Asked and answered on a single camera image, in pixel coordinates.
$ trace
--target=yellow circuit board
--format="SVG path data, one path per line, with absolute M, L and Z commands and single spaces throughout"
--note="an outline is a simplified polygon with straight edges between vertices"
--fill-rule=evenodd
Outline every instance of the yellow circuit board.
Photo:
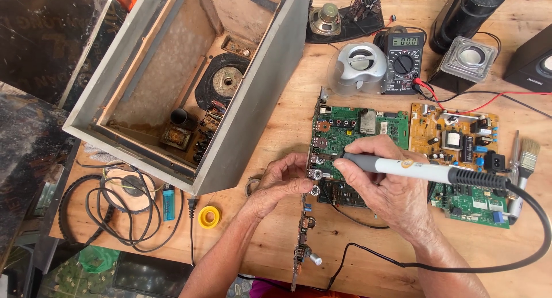
M 452 109 L 443 111 L 437 105 L 414 103 L 409 150 L 427 155 L 432 163 L 485 171 L 476 164 L 477 158 L 488 151 L 498 153 L 498 127 L 499 117 L 494 114 L 459 115 Z

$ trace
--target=hand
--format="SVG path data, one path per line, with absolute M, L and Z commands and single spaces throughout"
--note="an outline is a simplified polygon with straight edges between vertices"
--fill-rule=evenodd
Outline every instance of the hand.
M 258 219 L 263 219 L 274 210 L 283 197 L 311 191 L 313 182 L 305 177 L 306 166 L 306 153 L 291 153 L 280 160 L 270 162 L 246 206 Z
M 356 139 L 345 146 L 345 151 L 428 163 L 422 154 L 397 147 L 385 134 Z M 333 163 L 345 177 L 345 181 L 364 199 L 366 205 L 407 241 L 416 242 L 434 229 L 433 217 L 427 208 L 426 180 L 364 172 L 347 159 L 337 159 Z

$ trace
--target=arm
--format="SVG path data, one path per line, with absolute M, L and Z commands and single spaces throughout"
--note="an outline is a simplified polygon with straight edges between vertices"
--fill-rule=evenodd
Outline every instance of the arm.
M 387 135 L 357 139 L 345 147 L 349 153 L 371 153 L 388 159 L 427 162 L 419 154 L 404 151 Z M 390 228 L 410 242 L 419 263 L 442 267 L 468 267 L 466 260 L 439 231 L 427 208 L 427 181 L 362 171 L 347 159 L 334 161 L 345 180 Z M 487 298 L 487 290 L 476 274 L 440 273 L 418 269 L 428 298 Z
M 285 196 L 307 193 L 313 182 L 305 178 L 307 154 L 292 153 L 268 164 L 259 183 L 226 231 L 198 262 L 180 298 L 226 297 L 226 291 L 236 279 L 247 246 L 260 221 Z M 299 175 L 300 178 L 289 178 Z

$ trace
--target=green circuit board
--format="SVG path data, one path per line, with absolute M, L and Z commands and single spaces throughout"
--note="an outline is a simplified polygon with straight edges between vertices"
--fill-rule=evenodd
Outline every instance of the green circuit board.
M 446 218 L 509 229 L 507 217 L 494 222 L 494 212 L 506 212 L 506 199 L 495 196 L 492 189 L 434 183 L 431 205 L 444 210 Z
M 367 122 L 362 118 L 366 115 L 375 118 L 375 122 L 371 119 L 368 121 L 370 125 L 366 126 Z M 377 134 L 387 134 L 397 146 L 403 149 L 409 147 L 409 113 L 405 111 L 392 113 L 373 109 L 327 106 L 315 115 L 313 128 L 313 154 L 341 154 L 343 148 L 355 139 Z M 333 163 L 328 160 L 317 164 L 314 160 L 311 161 L 311 167 L 321 169 L 325 178 L 344 181 Z

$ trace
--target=yellow tape roll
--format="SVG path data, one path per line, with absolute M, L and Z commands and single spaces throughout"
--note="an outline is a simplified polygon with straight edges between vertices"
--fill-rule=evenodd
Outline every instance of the yellow tape roll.
M 212 220 L 207 220 L 207 215 L 212 213 Z M 205 229 L 214 228 L 220 222 L 220 210 L 215 206 L 205 206 L 199 211 L 198 222 Z

